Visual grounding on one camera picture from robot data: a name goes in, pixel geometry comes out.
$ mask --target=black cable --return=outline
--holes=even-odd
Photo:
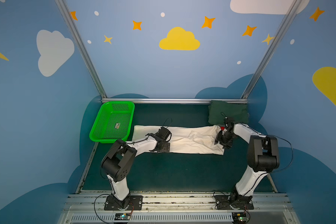
[[[245,209],[243,209],[243,210],[249,215],[249,220],[245,223],[245,224],[247,224],[250,221],[251,216],[250,216],[250,213],[247,210],[245,210]]]
[[[171,139],[171,138],[172,138],[172,133],[170,133],[170,138],[169,138],[169,140],[168,140],[168,141],[170,141],[170,139]],[[167,142],[168,142],[168,141],[167,141]]]
[[[280,138],[280,137],[278,137],[278,136],[274,136],[274,135],[268,135],[268,136],[273,136],[273,137],[279,138],[279,139],[284,140],[284,141],[286,141],[287,143],[290,144],[290,147],[291,147],[291,161],[290,161],[290,163],[287,165],[287,167],[285,167],[285,168],[283,168],[283,169],[280,169],[280,170],[276,170],[276,171],[270,172],[270,173],[276,173],[276,172],[283,171],[283,170],[287,169],[287,168],[292,164],[292,160],[293,160],[293,158],[294,158],[294,150],[293,150],[293,148],[292,148],[292,145],[291,145],[291,143],[290,143],[289,141],[287,141],[287,140],[285,140],[285,139],[283,139],[283,138]]]
[[[167,118],[166,121],[163,123],[162,127],[164,127],[164,124],[167,122],[168,119],[170,119],[170,124],[166,128],[168,128],[172,124],[173,119],[172,118]]]
[[[111,195],[113,195],[113,194],[101,194],[101,195],[99,195],[98,197],[96,197],[96,199],[94,200],[94,212],[96,213],[96,216],[97,216],[97,218],[99,218],[99,220],[101,220],[102,222],[104,222],[104,223],[107,223],[107,222],[105,222],[105,221],[103,221],[100,217],[99,217],[99,215],[97,214],[97,212],[96,212],[96,206],[95,206],[95,204],[96,204],[96,200],[97,200],[97,198],[99,198],[99,197],[101,197],[102,195],[108,195],[108,197],[109,196],[111,196]]]

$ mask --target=orange star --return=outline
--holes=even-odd
[[[139,30],[141,30],[141,23],[142,22],[135,22],[135,21],[133,21],[133,29],[139,29]]]
[[[205,16],[205,21],[204,21],[204,24],[202,26],[202,28],[204,27],[208,27],[208,28],[212,28],[212,22],[215,20],[215,18],[211,18],[209,19],[208,17]]]
[[[70,12],[70,13],[71,13],[72,19],[78,20],[77,17],[76,17],[76,11],[73,11],[73,12]]]
[[[251,36],[251,35],[253,34],[253,31],[254,31],[255,28],[256,28],[256,27],[250,27],[250,26],[247,26],[246,31],[245,31],[245,33],[243,34],[243,36],[245,36],[245,35],[249,35],[249,36]]]
[[[322,11],[322,10],[320,10],[319,8],[317,8],[316,11],[315,11],[315,13],[314,13],[312,16],[310,16],[309,19],[314,19],[315,22],[316,22],[316,20],[318,20],[318,17],[319,17],[321,14],[323,14],[324,12],[325,12],[325,11]]]

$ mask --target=metal bracket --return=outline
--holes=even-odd
[[[105,207],[103,208],[105,211],[119,211],[120,210],[113,197],[114,196],[112,195],[111,197],[108,196],[106,198]],[[131,195],[130,202],[133,204],[135,211],[142,210],[142,200],[143,200],[142,195],[133,195],[133,196]],[[125,209],[125,211],[131,211],[132,204],[128,204],[128,207]]]
[[[230,206],[230,203],[228,201],[228,196],[227,195],[214,195],[214,198],[216,200],[216,209],[217,210],[238,210],[234,209]],[[239,208],[244,208],[245,206],[249,210],[253,210],[254,206],[251,201],[243,201],[239,200],[234,202],[234,207],[239,207]]]

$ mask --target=green cloth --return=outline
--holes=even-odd
[[[209,108],[208,122],[213,125],[224,125],[224,116],[229,119],[247,124],[248,123],[248,105],[247,104],[232,104],[219,100],[212,100]]]

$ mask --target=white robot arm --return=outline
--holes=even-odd
[[[236,124],[225,118],[225,129],[219,132],[216,143],[226,148],[233,144],[234,134],[249,143],[246,168],[240,181],[233,187],[229,196],[229,208],[218,203],[218,209],[240,209],[247,206],[254,209],[251,202],[253,192],[260,181],[273,169],[279,167],[278,142],[275,137],[266,136],[251,129],[246,124]]]
[[[131,202],[126,176],[132,167],[134,158],[144,152],[168,153],[170,143],[166,140],[169,135],[171,132],[161,127],[157,133],[147,134],[145,138],[136,141],[118,139],[112,145],[101,162],[101,168],[107,173],[111,183],[114,208],[125,210]]]

